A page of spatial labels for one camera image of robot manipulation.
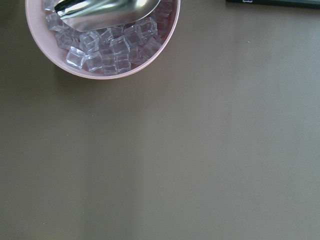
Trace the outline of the metal ice scoop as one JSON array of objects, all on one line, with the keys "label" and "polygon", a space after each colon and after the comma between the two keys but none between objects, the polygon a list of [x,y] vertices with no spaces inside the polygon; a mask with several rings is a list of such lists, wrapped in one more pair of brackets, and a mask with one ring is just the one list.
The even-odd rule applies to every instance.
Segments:
[{"label": "metal ice scoop", "polygon": [[159,0],[56,0],[54,10],[66,25],[87,32],[141,20],[159,3]]}]

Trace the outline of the black box edge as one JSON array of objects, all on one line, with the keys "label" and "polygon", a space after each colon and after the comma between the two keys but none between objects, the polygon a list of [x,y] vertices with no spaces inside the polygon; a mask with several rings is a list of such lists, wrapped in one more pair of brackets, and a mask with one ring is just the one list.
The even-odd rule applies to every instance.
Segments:
[{"label": "black box edge", "polygon": [[226,0],[229,3],[320,9],[319,0]]}]

